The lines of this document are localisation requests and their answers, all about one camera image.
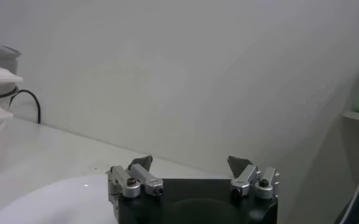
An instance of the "black cable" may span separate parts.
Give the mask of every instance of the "black cable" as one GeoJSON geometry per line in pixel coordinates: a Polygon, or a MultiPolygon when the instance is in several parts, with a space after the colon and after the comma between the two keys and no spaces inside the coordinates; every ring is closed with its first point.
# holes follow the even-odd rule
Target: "black cable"
{"type": "Polygon", "coordinates": [[[35,101],[35,104],[37,106],[37,123],[40,124],[41,123],[41,106],[40,106],[40,103],[37,99],[37,97],[35,96],[34,93],[32,93],[30,90],[27,90],[27,89],[20,89],[14,96],[11,97],[10,99],[10,103],[9,103],[9,107],[11,106],[11,103],[13,102],[13,99],[16,97],[16,95],[18,95],[19,93],[29,93],[34,101],[35,101]]]}

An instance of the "black screw head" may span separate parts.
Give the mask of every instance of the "black screw head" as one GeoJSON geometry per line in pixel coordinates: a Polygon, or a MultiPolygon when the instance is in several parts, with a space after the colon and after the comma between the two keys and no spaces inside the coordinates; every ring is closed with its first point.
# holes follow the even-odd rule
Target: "black screw head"
{"type": "Polygon", "coordinates": [[[262,179],[262,180],[259,181],[259,186],[267,187],[267,186],[269,186],[269,181],[266,180],[266,179],[262,179]]]}
{"type": "Polygon", "coordinates": [[[241,191],[239,190],[239,189],[237,189],[237,188],[234,188],[232,191],[231,191],[231,197],[233,198],[233,199],[239,199],[239,198],[241,198],[241,191]]]}
{"type": "Polygon", "coordinates": [[[155,190],[154,190],[154,193],[155,193],[155,195],[156,196],[161,196],[161,195],[163,195],[163,189],[162,188],[156,188],[155,190]]]}
{"type": "Polygon", "coordinates": [[[136,182],[137,182],[137,180],[134,179],[133,177],[128,178],[128,180],[126,180],[126,184],[127,184],[128,186],[134,185],[134,184],[136,184],[136,182]]]}

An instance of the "white table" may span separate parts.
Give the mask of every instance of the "white table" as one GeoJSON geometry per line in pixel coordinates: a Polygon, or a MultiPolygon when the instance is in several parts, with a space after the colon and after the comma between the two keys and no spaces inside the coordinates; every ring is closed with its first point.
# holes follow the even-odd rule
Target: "white table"
{"type": "MultiPolygon", "coordinates": [[[[21,119],[7,121],[10,148],[0,164],[0,210],[27,193],[53,182],[105,173],[112,165],[127,166],[141,153],[122,149],[21,119]]],[[[154,158],[151,173],[164,177],[216,175],[154,158]]]]}

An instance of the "silver metal bracket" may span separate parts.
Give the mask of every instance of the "silver metal bracket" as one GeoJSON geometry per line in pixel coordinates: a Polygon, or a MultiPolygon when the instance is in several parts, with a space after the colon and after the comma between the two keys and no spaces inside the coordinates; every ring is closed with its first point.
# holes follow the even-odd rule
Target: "silver metal bracket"
{"type": "Polygon", "coordinates": [[[275,168],[267,167],[260,179],[255,183],[255,195],[258,198],[270,199],[278,197],[280,174],[275,168]]]}
{"type": "Polygon", "coordinates": [[[154,177],[140,164],[131,165],[129,173],[144,185],[146,194],[152,196],[160,196],[163,194],[163,180],[154,177]]]}
{"type": "Polygon", "coordinates": [[[129,174],[121,166],[113,166],[107,172],[108,193],[110,195],[122,194],[126,198],[136,198],[140,195],[140,182],[129,174]]]}
{"type": "Polygon", "coordinates": [[[231,192],[237,194],[239,197],[246,196],[249,192],[251,182],[258,179],[260,171],[255,165],[248,165],[245,170],[236,179],[231,180],[231,192]]]}

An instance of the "white plate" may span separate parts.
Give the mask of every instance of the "white plate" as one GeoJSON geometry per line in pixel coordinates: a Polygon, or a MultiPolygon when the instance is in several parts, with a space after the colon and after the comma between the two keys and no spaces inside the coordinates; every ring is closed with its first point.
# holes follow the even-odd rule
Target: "white plate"
{"type": "Polygon", "coordinates": [[[31,192],[0,212],[0,224],[5,223],[117,223],[108,201],[107,176],[67,179],[31,192]]]}

